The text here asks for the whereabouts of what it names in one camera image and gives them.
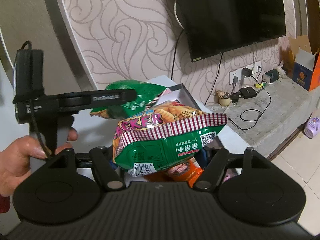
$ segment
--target human hand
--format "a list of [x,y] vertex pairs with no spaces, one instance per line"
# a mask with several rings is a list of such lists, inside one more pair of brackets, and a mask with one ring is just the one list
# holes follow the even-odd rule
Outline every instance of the human hand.
[[[71,128],[68,141],[78,139],[75,129]],[[69,142],[58,147],[55,154],[66,148],[72,148]],[[16,139],[3,152],[0,152],[0,195],[7,197],[13,194],[16,187],[30,176],[30,157],[45,159],[39,141],[31,136]]]

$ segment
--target fingernail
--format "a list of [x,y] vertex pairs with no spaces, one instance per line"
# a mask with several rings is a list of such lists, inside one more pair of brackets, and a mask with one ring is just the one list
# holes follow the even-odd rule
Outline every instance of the fingernail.
[[45,152],[43,151],[42,148],[36,148],[36,154],[38,155],[39,158],[46,158],[47,155],[45,155]]

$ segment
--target patterned wallpaper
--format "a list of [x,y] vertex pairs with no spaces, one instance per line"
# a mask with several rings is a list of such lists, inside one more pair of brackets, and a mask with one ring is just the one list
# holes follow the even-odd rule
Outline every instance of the patterned wallpaper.
[[[175,41],[181,28],[173,14],[174,0],[63,0],[71,26],[98,89],[121,79],[145,81],[170,77]],[[295,36],[292,0],[284,0],[286,32]],[[223,54],[214,91],[231,92],[229,72],[262,60],[263,73],[275,68],[288,47],[282,37]],[[192,63],[185,34],[180,38],[174,81],[205,102],[217,74],[220,55]]]

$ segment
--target black handheld device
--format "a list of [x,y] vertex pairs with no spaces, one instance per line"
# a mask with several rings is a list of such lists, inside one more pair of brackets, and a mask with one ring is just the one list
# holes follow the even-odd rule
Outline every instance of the black handheld device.
[[[43,87],[43,58],[43,51],[32,49],[30,41],[26,41],[17,51],[13,103],[18,123],[30,124],[30,135],[38,138],[48,159],[58,146],[67,141],[74,121],[73,114],[84,109],[122,105],[134,101],[137,97],[135,90],[127,89],[47,96]],[[31,171],[43,164],[42,160],[32,159]]]
[[[106,147],[84,154],[94,182],[77,173],[78,154],[65,149],[15,190],[21,223],[6,239],[313,238],[297,224],[306,202],[298,183],[253,148],[244,154],[205,151],[211,161],[190,188],[186,182],[141,181],[126,187],[105,158]],[[242,172],[223,182],[228,168]]]

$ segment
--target white wall outlet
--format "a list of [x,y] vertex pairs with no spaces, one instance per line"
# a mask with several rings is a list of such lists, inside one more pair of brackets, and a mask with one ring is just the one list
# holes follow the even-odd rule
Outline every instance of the white wall outlet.
[[242,73],[241,73],[241,70],[242,70],[243,68],[245,68],[245,67],[247,67],[247,68],[249,68],[249,69],[252,69],[252,74],[255,74],[255,73],[261,71],[261,69],[258,68],[258,66],[261,67],[261,63],[262,63],[261,60],[258,60],[258,61],[256,61],[255,63],[249,64],[249,65],[244,66],[244,67],[242,67],[242,68],[238,68],[238,69],[236,69],[236,70],[234,70],[234,71],[230,71],[230,72],[229,72],[229,78],[230,78],[229,81],[230,81],[230,84],[232,84],[232,82],[233,82],[233,77],[234,77],[234,76],[237,76],[237,77],[238,77],[238,82],[239,82],[240,80],[246,78],[246,76],[242,75]]

